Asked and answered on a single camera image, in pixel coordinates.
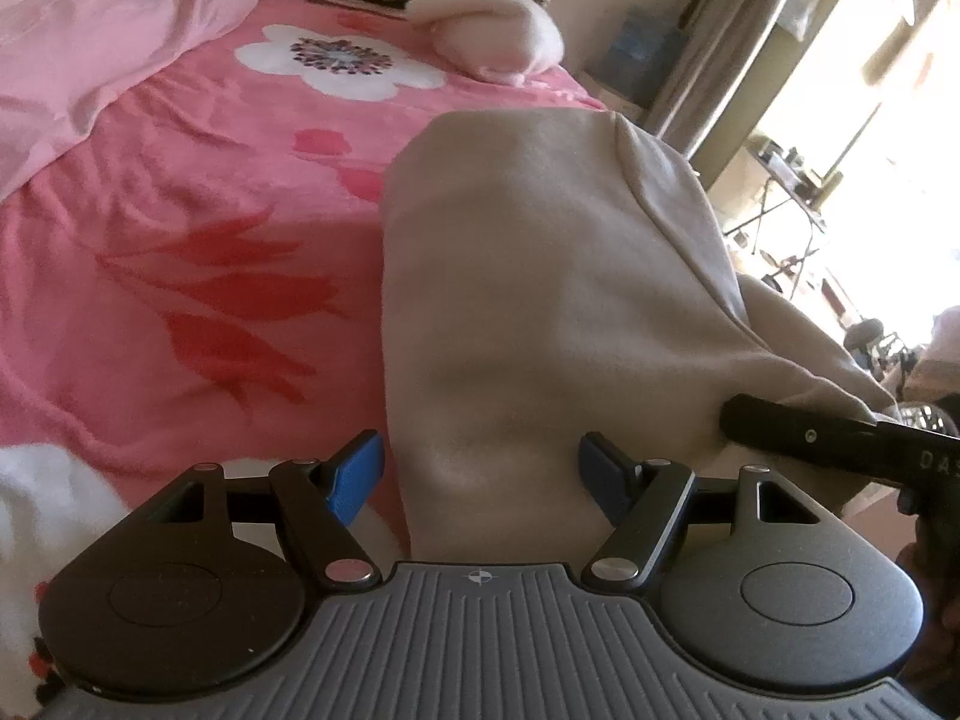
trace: ribbed gray plate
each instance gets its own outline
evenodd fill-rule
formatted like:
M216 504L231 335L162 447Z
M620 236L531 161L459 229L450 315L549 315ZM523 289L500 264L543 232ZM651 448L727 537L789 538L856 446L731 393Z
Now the ribbed gray plate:
M560 565L397 565L376 590L330 598L279 661L179 704L71 688L43 720L932 720L892 682L786 701L732 688L662 640L630 598Z

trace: floral blanket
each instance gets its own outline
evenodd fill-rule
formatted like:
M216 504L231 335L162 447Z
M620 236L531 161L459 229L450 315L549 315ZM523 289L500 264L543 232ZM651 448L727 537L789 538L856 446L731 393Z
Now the floral blanket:
M554 105L602 107L559 69L483 84L405 23L261 0L0 205L0 707L49 673L42 581L126 507L385 429L381 170L445 111ZM371 507L402 549L389 462Z

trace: gray curtain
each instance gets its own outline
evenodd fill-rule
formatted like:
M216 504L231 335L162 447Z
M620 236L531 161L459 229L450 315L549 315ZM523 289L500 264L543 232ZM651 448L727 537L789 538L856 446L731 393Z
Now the gray curtain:
M693 156L776 23L786 0L691 0L688 43L643 128Z

